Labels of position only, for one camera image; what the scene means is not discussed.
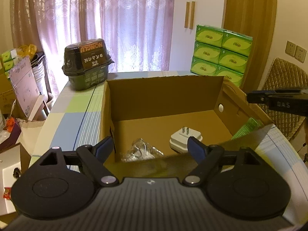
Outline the green white medicine box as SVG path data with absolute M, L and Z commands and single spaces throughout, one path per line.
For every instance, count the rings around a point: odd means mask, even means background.
M 250 117 L 248 121 L 233 135 L 231 139 L 233 140 L 248 135 L 251 132 L 258 130 L 262 126 L 264 125 L 260 120 Z

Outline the white square night light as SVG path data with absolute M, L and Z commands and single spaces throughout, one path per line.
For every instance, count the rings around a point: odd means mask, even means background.
M 187 153 L 187 142 L 189 137 L 195 137 L 199 141 L 202 141 L 203 139 L 199 131 L 188 127 L 182 127 L 180 130 L 171 135 L 169 140 L 170 148 L 178 153 Z

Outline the clear wire holder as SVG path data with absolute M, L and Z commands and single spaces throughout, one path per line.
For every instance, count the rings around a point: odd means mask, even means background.
M 143 160 L 152 160 L 164 157 L 164 153 L 152 146 L 144 139 L 135 140 L 131 147 L 121 155 L 122 162 L 135 162 Z

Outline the plaid tablecloth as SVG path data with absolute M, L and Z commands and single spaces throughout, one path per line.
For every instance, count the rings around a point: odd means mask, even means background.
M 110 73 L 108 80 L 171 76 L 197 76 L 185 71 L 151 71 Z M 83 144 L 96 144 L 100 139 L 101 111 L 104 84 L 84 91 L 66 85 L 48 115 L 36 142 L 32 162 L 49 148 L 61 147 L 72 151 Z

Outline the green tissue pack stack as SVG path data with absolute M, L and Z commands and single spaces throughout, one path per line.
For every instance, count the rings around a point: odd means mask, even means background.
M 191 72 L 224 76 L 240 87 L 249 61 L 253 38 L 223 28 L 197 25 Z

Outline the brown cardboard box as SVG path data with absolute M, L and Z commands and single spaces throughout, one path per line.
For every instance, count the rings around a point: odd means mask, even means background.
M 206 145 L 229 141 L 250 119 L 269 126 L 272 120 L 245 93 L 224 77 L 171 76 L 108 80 L 104 83 L 100 137 L 112 136 L 114 150 L 104 163 L 119 179 L 170 176 L 172 168 L 195 162 L 171 149 L 178 130 L 196 130 Z M 122 156 L 137 139 L 164 155 L 162 159 L 126 163 Z

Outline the dark open gift box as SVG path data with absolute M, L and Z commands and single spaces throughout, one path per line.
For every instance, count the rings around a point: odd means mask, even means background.
M 21 128 L 17 119 L 14 117 L 8 119 L 2 133 L 4 134 L 4 140 L 1 141 L 1 153 L 13 147 L 21 134 Z

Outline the dark food container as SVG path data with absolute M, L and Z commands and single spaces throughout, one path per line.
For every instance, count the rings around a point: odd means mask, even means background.
M 113 60 L 103 39 L 91 39 L 66 46 L 62 71 L 72 89 L 82 91 L 104 82 Z

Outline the brown cardboard carton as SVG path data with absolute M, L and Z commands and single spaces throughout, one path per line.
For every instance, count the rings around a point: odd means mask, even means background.
M 7 79 L 5 74 L 1 74 L 0 77 L 0 107 L 2 114 L 10 114 L 12 109 L 13 102 L 16 101 L 15 108 L 12 115 L 15 118 L 26 119 L 25 114 L 22 111 L 22 108 L 19 105 L 15 91 L 12 87 L 12 84 Z

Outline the lace curtain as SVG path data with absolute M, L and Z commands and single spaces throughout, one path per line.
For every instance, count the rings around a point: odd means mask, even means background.
M 51 91 L 59 94 L 66 46 L 104 39 L 113 73 L 168 70 L 174 0 L 10 0 L 15 47 L 46 56 Z

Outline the wall power sockets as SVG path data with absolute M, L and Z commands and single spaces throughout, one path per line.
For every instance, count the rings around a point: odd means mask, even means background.
M 285 53 L 291 57 L 294 57 L 300 63 L 304 63 L 307 50 L 294 44 L 293 42 L 287 41 L 285 46 Z

